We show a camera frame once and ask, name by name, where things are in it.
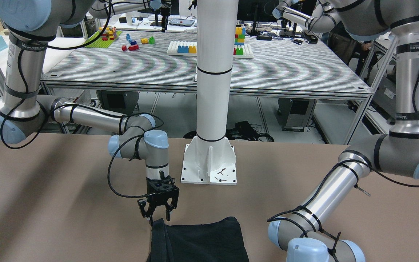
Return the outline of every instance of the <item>white lego baseplate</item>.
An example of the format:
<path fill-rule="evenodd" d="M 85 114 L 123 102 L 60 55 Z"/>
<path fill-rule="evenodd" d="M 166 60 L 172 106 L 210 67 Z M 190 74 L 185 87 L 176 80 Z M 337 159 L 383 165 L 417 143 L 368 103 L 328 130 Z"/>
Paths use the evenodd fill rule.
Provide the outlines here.
<path fill-rule="evenodd" d="M 196 53 L 178 53 L 178 47 L 185 46 L 185 47 L 197 47 L 196 42 L 186 42 L 186 41 L 171 41 L 168 47 L 168 55 L 184 55 L 184 56 L 196 56 Z M 253 51 L 251 50 L 251 45 L 234 45 L 234 48 L 242 48 L 243 55 L 234 55 L 234 58 L 249 58 L 253 59 L 255 56 L 253 55 Z"/>

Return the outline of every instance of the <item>green baseplate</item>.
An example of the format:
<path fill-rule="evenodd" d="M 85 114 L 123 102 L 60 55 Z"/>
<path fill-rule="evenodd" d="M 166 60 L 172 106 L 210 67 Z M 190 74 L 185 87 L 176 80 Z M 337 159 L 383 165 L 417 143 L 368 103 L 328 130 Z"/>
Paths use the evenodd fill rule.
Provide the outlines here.
<path fill-rule="evenodd" d="M 100 31 L 94 33 L 90 38 L 88 38 L 88 40 L 85 41 L 85 43 L 97 37 L 100 33 L 101 33 Z M 116 33 L 117 33 L 117 37 L 115 40 L 103 41 L 103 39 L 100 37 L 95 42 L 91 43 L 90 45 L 86 47 L 87 48 L 108 48 L 114 43 L 114 41 L 116 41 L 119 38 L 119 36 L 122 34 L 122 31 L 116 31 Z"/>

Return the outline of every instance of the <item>black cloth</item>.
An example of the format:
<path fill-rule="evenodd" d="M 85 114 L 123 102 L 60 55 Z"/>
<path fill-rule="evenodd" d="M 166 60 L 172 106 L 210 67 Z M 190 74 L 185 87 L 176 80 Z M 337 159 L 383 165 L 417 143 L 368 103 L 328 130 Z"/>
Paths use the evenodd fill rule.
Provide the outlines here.
<path fill-rule="evenodd" d="M 153 222 L 147 262 L 248 262 L 235 217 L 206 225 L 168 226 Z"/>

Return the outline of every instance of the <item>white column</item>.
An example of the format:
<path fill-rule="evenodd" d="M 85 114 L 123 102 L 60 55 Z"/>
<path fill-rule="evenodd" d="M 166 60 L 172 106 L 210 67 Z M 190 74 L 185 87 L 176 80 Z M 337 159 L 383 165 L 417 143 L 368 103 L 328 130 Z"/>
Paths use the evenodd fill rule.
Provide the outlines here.
<path fill-rule="evenodd" d="M 181 182 L 236 184 L 236 156 L 225 137 L 238 0 L 198 2 L 196 136 Z"/>

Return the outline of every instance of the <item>tan tabletop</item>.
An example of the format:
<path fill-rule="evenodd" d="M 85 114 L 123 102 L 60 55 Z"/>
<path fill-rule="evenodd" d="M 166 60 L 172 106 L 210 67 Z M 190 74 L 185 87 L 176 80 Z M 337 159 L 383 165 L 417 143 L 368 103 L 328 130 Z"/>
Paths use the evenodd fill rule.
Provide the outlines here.
<path fill-rule="evenodd" d="M 146 261 L 150 227 L 135 199 L 114 195 L 106 181 L 108 136 L 40 134 L 13 151 L 0 142 L 0 261 Z M 170 139 L 177 180 L 188 140 Z M 234 141 L 237 186 L 177 185 L 178 208 L 168 224 L 203 224 L 235 216 L 252 262 L 282 262 L 268 240 L 266 219 L 296 207 L 336 163 L 345 146 Z M 145 193 L 144 161 L 120 159 L 113 185 Z M 413 179 L 394 177 L 415 183 Z M 419 189 L 371 174 L 352 190 L 324 228 L 358 244 L 368 262 L 419 262 Z M 164 216 L 162 207 L 155 218 Z"/>

